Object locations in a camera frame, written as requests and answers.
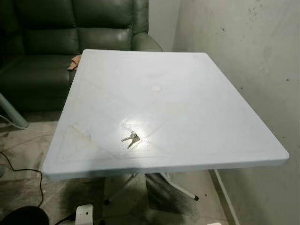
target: gray wall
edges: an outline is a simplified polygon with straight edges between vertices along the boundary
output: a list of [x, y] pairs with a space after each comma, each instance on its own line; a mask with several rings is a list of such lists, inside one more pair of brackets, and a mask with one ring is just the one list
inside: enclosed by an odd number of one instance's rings
[[182, 0], [174, 51], [206, 52], [290, 153], [220, 170], [241, 225], [299, 223], [299, 0]]
[[171, 52], [180, 0], [149, 0], [149, 35], [165, 52]]

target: key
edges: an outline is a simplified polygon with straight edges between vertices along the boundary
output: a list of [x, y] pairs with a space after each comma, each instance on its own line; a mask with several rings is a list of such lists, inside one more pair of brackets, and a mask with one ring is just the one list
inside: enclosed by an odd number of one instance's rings
[[132, 142], [128, 145], [127, 149], [129, 149], [134, 143], [138, 142], [140, 140], [139, 136], [135, 133], [135, 132], [131, 132], [131, 135], [129, 137], [126, 137], [124, 139], [122, 139], [121, 141], [126, 141], [131, 139]]

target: black cable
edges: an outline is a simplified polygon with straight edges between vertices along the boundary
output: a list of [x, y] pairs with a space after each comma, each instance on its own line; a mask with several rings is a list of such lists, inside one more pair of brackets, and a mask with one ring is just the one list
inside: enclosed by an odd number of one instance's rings
[[55, 225], [61, 224], [62, 222], [67, 221], [67, 220], [75, 221], [75, 218], [76, 218], [76, 213], [73, 212], [66, 218], [63, 218], [62, 220], [58, 221]]
[[10, 165], [10, 168], [11, 168], [14, 172], [17, 172], [17, 171], [34, 171], [34, 172], [37, 172], [37, 173], [41, 174], [41, 180], [39, 181], [39, 189], [40, 189], [40, 191], [41, 191], [42, 200], [41, 200], [41, 202], [40, 202], [39, 205], [38, 205], [38, 207], [40, 207], [41, 204], [42, 204], [43, 201], [44, 201], [44, 193], [43, 193], [43, 190], [42, 190], [42, 179], [43, 179], [43, 174], [42, 174], [42, 172], [39, 171], [39, 170], [34, 170], [34, 169], [17, 169], [17, 170], [16, 170], [16, 169], [13, 167], [13, 165], [11, 165], [10, 160], [8, 159], [8, 157], [7, 157], [3, 152], [1, 152], [1, 151], [0, 151], [0, 154], [2, 154], [2, 155], [6, 158], [6, 160], [8, 161], [8, 163], [9, 163], [9, 165]]

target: green leather sofa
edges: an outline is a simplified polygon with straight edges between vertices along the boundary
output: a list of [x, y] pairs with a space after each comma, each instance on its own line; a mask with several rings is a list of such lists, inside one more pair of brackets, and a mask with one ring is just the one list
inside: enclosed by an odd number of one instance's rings
[[0, 93], [21, 111], [61, 110], [84, 49], [161, 51], [148, 0], [0, 0]]

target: tiled floor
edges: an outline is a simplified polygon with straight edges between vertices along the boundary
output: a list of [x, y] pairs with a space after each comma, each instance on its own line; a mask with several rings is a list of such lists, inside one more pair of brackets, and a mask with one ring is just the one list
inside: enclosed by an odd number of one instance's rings
[[[29, 129], [17, 130], [0, 121], [0, 151], [11, 160], [15, 169], [40, 169], [59, 118], [58, 112], [25, 115]], [[4, 157], [0, 165], [5, 173], [0, 178], [0, 220], [9, 212], [26, 205], [38, 205], [39, 175], [34, 172], [13, 172]], [[219, 222], [228, 225], [208, 171], [179, 172], [171, 179], [199, 196], [187, 197], [169, 186], [159, 174], [141, 176], [110, 205], [103, 200], [126, 182], [129, 176], [98, 179], [76, 179], [50, 182], [43, 179], [45, 199], [41, 208], [50, 224], [66, 217], [76, 207], [92, 203], [97, 225], [207, 225]]]

